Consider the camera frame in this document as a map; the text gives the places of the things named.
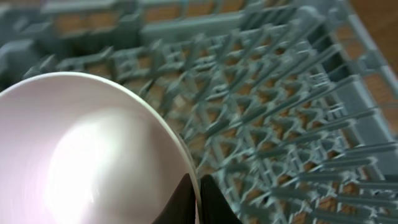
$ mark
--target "bowl rim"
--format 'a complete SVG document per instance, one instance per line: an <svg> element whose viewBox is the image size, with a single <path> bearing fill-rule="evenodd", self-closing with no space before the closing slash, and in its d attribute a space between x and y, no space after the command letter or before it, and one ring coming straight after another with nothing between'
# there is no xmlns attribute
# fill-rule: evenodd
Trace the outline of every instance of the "bowl rim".
<svg viewBox="0 0 398 224"><path fill-rule="evenodd" d="M160 123L160 125L167 131L167 133L169 134L169 136L172 138L174 144L176 145L176 147L178 148L178 151L180 153L180 155L182 156L182 159L185 163L185 165L188 168L188 173L189 176L191 178L191 182L193 185L193 190L195 193L195 197L196 197L196 201L197 201L197 206L198 209L201 208L201 197L200 197L200 188L199 188L199 184L198 184L198 178L197 178L197 174L195 172L195 165L192 161L192 157L188 152L188 148L185 145L184 141L180 138L180 136L173 130L171 129L171 127L166 123L166 121L160 116L160 114L158 114L158 112L156 112L155 109L153 109L147 102L145 102L141 97L137 96L135 93L133 93L131 90L128 90L126 87L113 82L111 80L108 80L106 78L103 77L99 77L97 75L92 75L89 73L83 73L83 72L51 72L51 73L45 73L42 75L37 75L34 77L30 77L27 78L25 80L22 80L12 86L10 86L9 88L6 88L5 90L3 90L2 92L0 92L0 98L6 94L8 94L11 91L14 91L16 89L18 89L19 87L30 83L30 82L34 82L37 80L42 80L45 78L53 78L53 77L78 77L78 78L87 78L90 80L93 80L95 82L102 82L105 83L107 85L109 85L112 88L115 88L117 90L120 90L121 92L123 92L124 94L127 94L127 96L130 96L133 100L135 100L136 102L138 102L139 104L141 104L152 116L154 116L154 118Z"/></svg>

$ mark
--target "plastic tine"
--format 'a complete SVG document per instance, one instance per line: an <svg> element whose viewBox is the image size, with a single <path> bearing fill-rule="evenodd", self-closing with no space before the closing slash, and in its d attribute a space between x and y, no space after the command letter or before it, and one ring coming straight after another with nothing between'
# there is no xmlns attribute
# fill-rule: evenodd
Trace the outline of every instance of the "plastic tine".
<svg viewBox="0 0 398 224"><path fill-rule="evenodd" d="M250 16L250 18L242 24L242 30L249 30L254 27L256 24L264 24L261 22L264 18L263 13L257 12Z"/></svg>
<svg viewBox="0 0 398 224"><path fill-rule="evenodd" d="M398 208L398 201L388 198L365 197L357 195L338 195L337 200L342 203L355 205L369 205L375 207Z"/></svg>
<svg viewBox="0 0 398 224"><path fill-rule="evenodd" d="M396 150L398 150L398 143L388 142L384 144L355 147L353 149L345 150L344 154L346 156L364 156Z"/></svg>
<svg viewBox="0 0 398 224"><path fill-rule="evenodd" d="M252 113L244 115L241 119L240 125L251 123L256 119L258 119L260 116L268 117L275 115L283 110L290 108L292 104L294 104L298 100L303 99L306 95L307 95L306 93L299 93L297 95L294 95L283 101L280 105L276 106L274 109L271 109L269 112L267 112L267 106L260 106Z"/></svg>
<svg viewBox="0 0 398 224"><path fill-rule="evenodd" d="M302 172L298 180L302 182L344 182L350 178L349 171Z"/></svg>
<svg viewBox="0 0 398 224"><path fill-rule="evenodd" d="M288 17L291 17L294 14L295 7L293 4L291 4L287 9L284 9L282 13L279 14L279 16L275 19L274 24L279 25L282 23L282 19L287 19Z"/></svg>
<svg viewBox="0 0 398 224"><path fill-rule="evenodd" d="M222 120L219 121L212 126L205 132L206 136L211 137L217 135L218 133L225 131L229 128L230 120Z"/></svg>
<svg viewBox="0 0 398 224"><path fill-rule="evenodd" d="M279 44L285 39L287 34L289 34L292 29L296 28L299 24L299 20L292 20L287 24L285 30L276 38L276 40L272 41L272 43L266 48L266 51L264 52L264 55L269 54L270 52L273 52L275 49L278 48Z"/></svg>
<svg viewBox="0 0 398 224"><path fill-rule="evenodd" d="M361 118L366 118L366 117L369 117L369 116L373 116L373 115L375 115L377 113L377 110L376 109L374 109L374 108L372 108L372 109L369 109L369 110L366 110L366 111L361 111L361 112L358 112L358 113L353 113L353 114L349 114L349 115L346 115L346 116L343 116L343 117L341 117L341 118L338 118L338 119L335 119L335 120L333 120L331 123L329 123L329 124L336 124L336 123L339 123L339 122L341 122L341 121L346 121L346 120L349 120L349 119L361 119Z"/></svg>
<svg viewBox="0 0 398 224"><path fill-rule="evenodd" d="M312 91L306 98L304 98L303 100L300 100L298 102L296 102L296 104L293 105L293 107L299 106L301 104L304 104L306 102L309 101L313 101L313 100L317 100L320 99L324 96L329 95L330 93L333 93L334 91L343 88L349 84L352 84L354 82L359 82L359 77L356 75L352 75L348 78L345 78L344 80L338 82L337 84L334 83L330 83L327 85L323 85L317 89L315 89L314 91Z"/></svg>
<svg viewBox="0 0 398 224"><path fill-rule="evenodd" d="M181 93L181 89L178 85L170 85L162 97L159 109L164 111L164 115L167 114L173 107L174 99Z"/></svg>
<svg viewBox="0 0 398 224"><path fill-rule="evenodd" d="M154 42L150 46L150 69L149 69L149 77L150 78L158 78L159 77L159 68L163 63L163 55L162 55L162 40L158 40Z"/></svg>
<svg viewBox="0 0 398 224"><path fill-rule="evenodd" d="M323 161L322 166L326 169L337 169L347 167L361 167L374 164L377 161L375 157L365 158L350 158L350 159L333 159L330 161Z"/></svg>
<svg viewBox="0 0 398 224"><path fill-rule="evenodd" d="M362 189L373 190L397 190L398 182L388 182L385 180L361 180L357 185Z"/></svg>
<svg viewBox="0 0 398 224"><path fill-rule="evenodd" d="M269 77L280 67L281 64L282 62L280 62L280 60L276 60L268 67L263 66L259 72L258 78L253 84L253 87L261 86L268 81Z"/></svg>
<svg viewBox="0 0 398 224"><path fill-rule="evenodd" d="M311 70L314 66L322 64L324 61L337 54L341 49L342 47L340 44L330 46L320 54L314 56L313 60L308 62L303 68L300 68L297 73L301 74Z"/></svg>
<svg viewBox="0 0 398 224"><path fill-rule="evenodd" d="M308 200L312 201L314 196L316 196L315 192L312 191L303 191L297 189L288 189L283 187L276 187L271 189L271 195L277 198L287 198L287 199L299 199L299 200Z"/></svg>
<svg viewBox="0 0 398 224"><path fill-rule="evenodd" d="M203 88L198 91L193 100L195 102L199 102L205 99L208 95L210 95L212 88L213 88L213 77L206 77Z"/></svg>
<svg viewBox="0 0 398 224"><path fill-rule="evenodd" d="M248 80L254 74L255 71L256 68L254 68L252 65L250 65L249 68L242 68L238 72L236 78L229 85L229 92L235 93L238 91L246 83L246 80Z"/></svg>
<svg viewBox="0 0 398 224"><path fill-rule="evenodd" d="M202 48L201 42L203 41L204 38L205 38L204 34L198 34L191 41L189 46L189 55L183 66L184 70L186 71L190 70L195 64L195 61L199 57L199 53Z"/></svg>
<svg viewBox="0 0 398 224"><path fill-rule="evenodd" d="M239 63L245 62L253 53L253 50L266 39L269 35L270 27L270 25L264 25L257 31L256 36L250 41L249 46L243 49Z"/></svg>
<svg viewBox="0 0 398 224"><path fill-rule="evenodd" d="M303 55L299 56L296 61L292 62L285 70L283 70L278 76L276 77L276 80L283 79L287 76L289 76L297 67L299 67L304 61L306 61L309 58L308 53L303 53Z"/></svg>
<svg viewBox="0 0 398 224"><path fill-rule="evenodd" d="M317 21L314 22L314 24L309 29L303 30L296 37L294 37L294 39L287 44L285 50L294 47L300 40L308 37L316 28L318 28L323 23L323 19L321 19L320 17L316 18L316 20Z"/></svg>
<svg viewBox="0 0 398 224"><path fill-rule="evenodd" d="M237 164L228 164L225 167L225 172L230 172L230 173L234 173L234 172L246 172L250 169L249 165L245 162L240 162Z"/></svg>
<svg viewBox="0 0 398 224"><path fill-rule="evenodd" d="M328 124L323 125L320 128L315 128L312 129L311 131L309 131L309 134L312 133L317 133L320 131L335 131L335 130L339 130L339 129L343 129L343 128L349 128L352 127L356 124L356 120L353 118L349 118L346 120L336 120L336 121L332 121Z"/></svg>
<svg viewBox="0 0 398 224"><path fill-rule="evenodd" d="M275 156L286 155L289 152L288 149L271 149L268 151L257 151L256 155L260 158L270 158Z"/></svg>
<svg viewBox="0 0 398 224"><path fill-rule="evenodd" d="M276 1L272 3L272 7L278 7L283 4L284 1ZM264 19L264 23L271 23L275 21L275 16L277 15L278 10L272 10L271 12L268 13L267 17Z"/></svg>
<svg viewBox="0 0 398 224"><path fill-rule="evenodd" d="M114 53L113 47L108 47L101 53L99 57L101 58L101 60L105 62L106 66L108 67L109 73L111 75L111 80L115 82L118 79L118 73L116 71L115 61L112 58L113 53ZM43 68L45 68L45 63L43 63L42 66L40 66L40 70L43 70Z"/></svg>
<svg viewBox="0 0 398 224"><path fill-rule="evenodd" d="M325 139L327 136L328 133L326 131L319 131L317 133L305 133L302 136L285 141L284 143L282 143L282 146L287 146L289 144L303 144L307 142L317 141Z"/></svg>
<svg viewBox="0 0 398 224"><path fill-rule="evenodd" d="M223 63L239 37L239 29L233 29L224 39L223 45L217 52L216 62Z"/></svg>

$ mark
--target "white bowl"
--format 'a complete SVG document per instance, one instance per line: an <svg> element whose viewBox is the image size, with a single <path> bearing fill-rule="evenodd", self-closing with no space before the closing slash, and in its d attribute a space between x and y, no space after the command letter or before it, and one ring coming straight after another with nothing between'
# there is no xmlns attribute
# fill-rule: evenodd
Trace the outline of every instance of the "white bowl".
<svg viewBox="0 0 398 224"><path fill-rule="evenodd" d="M151 223L189 173L184 145L142 99L57 72L0 93L0 223Z"/></svg>

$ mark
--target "gray plastic rack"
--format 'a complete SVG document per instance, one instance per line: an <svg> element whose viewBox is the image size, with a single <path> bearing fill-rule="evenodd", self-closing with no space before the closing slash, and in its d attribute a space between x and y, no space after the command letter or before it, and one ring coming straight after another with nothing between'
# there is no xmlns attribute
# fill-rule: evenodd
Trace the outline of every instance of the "gray plastic rack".
<svg viewBox="0 0 398 224"><path fill-rule="evenodd" d="M398 143L363 78L398 84L346 1L50 1L0 17L1 88L56 71L125 86L244 223L398 223Z"/></svg>

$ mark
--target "dish rack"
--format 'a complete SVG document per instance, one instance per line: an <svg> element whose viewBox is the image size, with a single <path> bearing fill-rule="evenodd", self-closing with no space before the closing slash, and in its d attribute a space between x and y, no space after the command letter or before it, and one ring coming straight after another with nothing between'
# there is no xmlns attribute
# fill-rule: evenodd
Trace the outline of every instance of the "dish rack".
<svg viewBox="0 0 398 224"><path fill-rule="evenodd" d="M377 96L398 84L347 1L49 1L0 17L1 88L56 71L125 86L244 223L398 223L395 104Z"/></svg>

